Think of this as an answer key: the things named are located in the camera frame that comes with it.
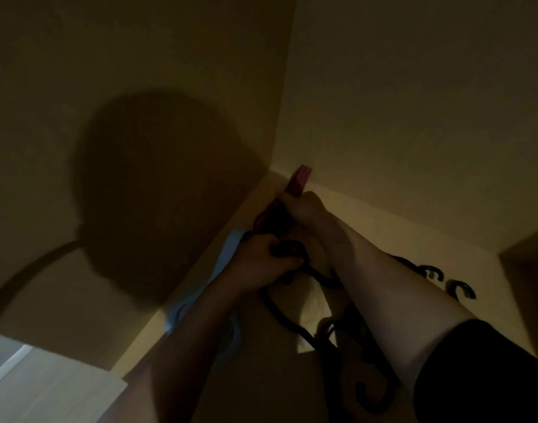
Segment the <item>black sleeve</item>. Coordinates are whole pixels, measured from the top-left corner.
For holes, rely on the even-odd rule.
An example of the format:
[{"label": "black sleeve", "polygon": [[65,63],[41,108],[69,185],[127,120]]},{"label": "black sleeve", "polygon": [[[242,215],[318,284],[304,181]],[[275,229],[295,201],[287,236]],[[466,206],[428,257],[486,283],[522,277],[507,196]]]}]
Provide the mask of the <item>black sleeve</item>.
[{"label": "black sleeve", "polygon": [[538,359],[486,322],[463,322],[422,367],[414,409],[420,423],[538,421]]}]

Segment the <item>forearm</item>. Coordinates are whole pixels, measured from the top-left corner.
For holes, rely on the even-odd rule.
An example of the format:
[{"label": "forearm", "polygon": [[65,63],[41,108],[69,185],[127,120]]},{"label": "forearm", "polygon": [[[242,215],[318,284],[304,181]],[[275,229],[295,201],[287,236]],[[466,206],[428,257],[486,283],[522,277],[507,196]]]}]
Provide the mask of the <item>forearm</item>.
[{"label": "forearm", "polygon": [[383,353],[412,392],[437,342],[474,315],[332,214],[320,216],[311,228]]},{"label": "forearm", "polygon": [[218,339],[240,296],[222,274],[158,347],[117,399],[106,421],[189,421],[209,373]]}]

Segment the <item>hand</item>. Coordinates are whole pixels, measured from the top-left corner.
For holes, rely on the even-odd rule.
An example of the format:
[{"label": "hand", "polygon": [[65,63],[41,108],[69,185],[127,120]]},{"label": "hand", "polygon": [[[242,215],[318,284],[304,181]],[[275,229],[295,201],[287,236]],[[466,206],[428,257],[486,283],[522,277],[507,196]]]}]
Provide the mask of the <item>hand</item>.
[{"label": "hand", "polygon": [[271,247],[279,242],[272,234],[255,234],[241,243],[222,272],[226,282],[241,294],[271,284],[287,271],[298,269],[304,262],[302,258],[271,255]]},{"label": "hand", "polygon": [[328,214],[322,200],[312,191],[294,197],[286,191],[279,195],[279,200],[287,206],[287,211],[298,223],[308,228],[314,228],[318,220]]}]

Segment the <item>person's left hand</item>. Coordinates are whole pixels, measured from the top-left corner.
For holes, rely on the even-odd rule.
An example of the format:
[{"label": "person's left hand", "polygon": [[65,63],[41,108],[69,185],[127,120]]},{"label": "person's left hand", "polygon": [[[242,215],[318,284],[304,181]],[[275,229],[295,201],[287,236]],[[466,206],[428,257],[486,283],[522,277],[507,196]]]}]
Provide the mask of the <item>person's left hand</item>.
[{"label": "person's left hand", "polygon": [[271,247],[279,242],[272,234],[254,234],[241,243],[222,272],[225,282],[239,293],[245,293],[271,284],[289,270],[298,269],[304,262],[302,258],[271,255]]}]

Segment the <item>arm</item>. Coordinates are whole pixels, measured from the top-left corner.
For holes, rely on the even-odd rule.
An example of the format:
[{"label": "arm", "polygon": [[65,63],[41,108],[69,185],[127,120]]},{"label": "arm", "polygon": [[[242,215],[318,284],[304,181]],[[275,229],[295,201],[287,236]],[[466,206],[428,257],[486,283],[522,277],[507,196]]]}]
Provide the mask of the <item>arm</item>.
[{"label": "arm", "polygon": [[406,389],[453,327],[475,316],[326,211],[313,192],[280,199],[318,238],[345,289]]},{"label": "arm", "polygon": [[298,258],[275,258],[272,234],[241,244],[223,272],[204,290],[150,362],[112,405],[106,422],[190,421],[210,371],[221,328],[244,294],[275,281],[302,264]]}]

